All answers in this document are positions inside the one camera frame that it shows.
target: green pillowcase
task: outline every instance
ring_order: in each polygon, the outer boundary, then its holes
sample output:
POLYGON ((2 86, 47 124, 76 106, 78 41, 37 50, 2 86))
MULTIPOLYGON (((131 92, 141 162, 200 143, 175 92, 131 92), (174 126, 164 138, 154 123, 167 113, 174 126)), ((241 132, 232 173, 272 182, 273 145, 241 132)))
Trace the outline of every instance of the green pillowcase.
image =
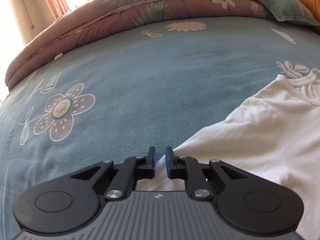
POLYGON ((312 13, 299 0, 257 0, 267 7, 279 22, 319 26, 312 13))

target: floral bedsheet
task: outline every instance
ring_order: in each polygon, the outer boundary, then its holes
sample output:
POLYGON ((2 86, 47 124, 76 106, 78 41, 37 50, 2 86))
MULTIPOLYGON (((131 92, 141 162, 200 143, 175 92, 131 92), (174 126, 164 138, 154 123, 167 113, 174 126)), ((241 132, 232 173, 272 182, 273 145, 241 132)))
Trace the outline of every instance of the floral bedsheet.
MULTIPOLYGON (((213 1, 221 12, 241 3, 213 1)), ((147 23, 154 10, 144 5, 130 20, 147 23)), ((250 10, 263 13, 252 1, 250 10)), ((48 62, 0 107, 0 239, 19 232, 12 201, 26 187, 151 145, 160 158, 278 74, 296 79, 319 68, 319 48, 320 37, 300 25, 205 17, 142 25, 48 62)))

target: leaf print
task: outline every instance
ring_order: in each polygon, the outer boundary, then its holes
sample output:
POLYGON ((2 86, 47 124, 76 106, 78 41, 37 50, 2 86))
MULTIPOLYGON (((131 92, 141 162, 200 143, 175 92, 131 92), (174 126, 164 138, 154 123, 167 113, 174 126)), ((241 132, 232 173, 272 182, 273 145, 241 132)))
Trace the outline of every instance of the leaf print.
POLYGON ((306 66, 303 66, 303 65, 295 65, 294 69, 299 71, 299 72, 302 72, 302 73, 308 73, 309 72, 309 69, 306 66))
POLYGON ((29 125, 25 124, 20 136, 20 145, 24 145, 29 137, 29 125))
POLYGON ((143 10, 140 11, 140 15, 137 16, 138 22, 134 19, 132 21, 139 27, 156 21, 170 20, 173 14, 168 6, 168 3, 164 4, 163 2, 151 3, 147 6, 145 12, 143 10))
POLYGON ((277 65, 278 65, 278 67, 281 68, 283 71, 286 71, 284 65, 282 65, 281 62, 277 61, 277 65))
POLYGON ((298 76, 300 78, 303 77, 303 75, 296 70, 292 70, 292 73, 294 73, 296 76, 298 76))
POLYGON ((236 0, 211 0, 212 3, 221 3, 222 8, 227 9, 228 4, 230 4, 232 7, 235 7, 235 3, 233 1, 236 0))
POLYGON ((25 119, 26 123, 29 121, 30 116, 32 115, 32 111, 33 111, 33 107, 29 108, 29 110, 26 114, 26 119, 25 119))
POLYGON ((291 38, 288 34, 286 34, 284 32, 280 32, 276 29, 271 29, 271 30, 273 30, 275 33, 278 33, 280 36, 284 37, 286 40, 290 41, 291 43, 296 44, 294 39, 291 38))
POLYGON ((309 69, 303 65, 295 65, 293 68, 292 64, 288 60, 284 62, 284 65, 277 61, 277 65, 283 70, 281 73, 287 73, 293 79, 302 78, 303 75, 301 73, 309 72, 309 69))
POLYGON ((292 70, 292 64, 289 61, 285 61, 284 65, 286 66, 287 70, 292 70))

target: beige flower print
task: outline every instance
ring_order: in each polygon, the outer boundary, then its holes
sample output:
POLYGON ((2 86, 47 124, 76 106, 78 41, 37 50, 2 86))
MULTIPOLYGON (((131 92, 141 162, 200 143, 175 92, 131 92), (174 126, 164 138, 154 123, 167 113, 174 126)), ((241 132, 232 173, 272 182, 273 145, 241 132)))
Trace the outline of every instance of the beige flower print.
POLYGON ((212 3, 221 3, 222 8, 227 9, 228 4, 231 5, 232 7, 235 7, 235 3, 233 1, 236 0, 211 0, 212 3))
POLYGON ((41 134, 50 127, 52 141, 61 141, 67 137, 72 130, 74 116, 89 110, 95 103, 94 95, 80 95, 83 88, 83 84, 76 84, 65 95, 50 97, 44 106, 47 114, 36 123, 33 133, 41 134))
POLYGON ((177 32, 184 31, 188 32, 192 30, 194 32, 206 29, 206 25, 201 22, 178 22, 169 24, 166 28, 170 28, 169 31, 176 30, 177 32))
POLYGON ((36 69, 35 71, 33 71, 33 72, 31 73, 31 75, 29 76, 29 78, 27 79, 27 82, 29 82, 31 79, 33 79, 33 78, 35 77, 35 75, 36 75, 37 72, 38 72, 37 69, 36 69))
POLYGON ((278 33, 279 35, 281 35, 282 37, 284 37, 286 40, 290 41, 291 43, 296 44, 296 43, 294 42, 294 39, 291 38, 288 34, 286 34, 286 33, 284 33, 284 32, 277 31, 277 30, 275 30, 275 29, 271 29, 271 30, 273 30, 275 33, 278 33))
POLYGON ((283 70, 281 74, 287 73, 293 79, 302 78, 303 75, 301 73, 309 72, 309 69, 304 65, 295 65, 294 67, 292 67, 292 64, 288 60, 286 60, 284 64, 277 61, 277 65, 283 70))
POLYGON ((255 2, 252 2, 251 9, 253 13, 256 14, 256 12, 258 11, 258 4, 256 4, 255 2))

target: bed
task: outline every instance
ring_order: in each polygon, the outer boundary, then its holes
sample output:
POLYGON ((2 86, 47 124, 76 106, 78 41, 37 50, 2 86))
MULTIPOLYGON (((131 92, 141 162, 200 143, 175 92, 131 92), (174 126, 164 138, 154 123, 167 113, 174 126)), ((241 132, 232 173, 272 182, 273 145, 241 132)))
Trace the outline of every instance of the bed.
MULTIPOLYGON (((300 2, 320 20, 318 0, 300 2)), ((59 18, 6 74, 0 238, 19 232, 26 187, 151 145, 160 159, 278 74, 320 69, 317 33, 259 0, 92 0, 59 18)))

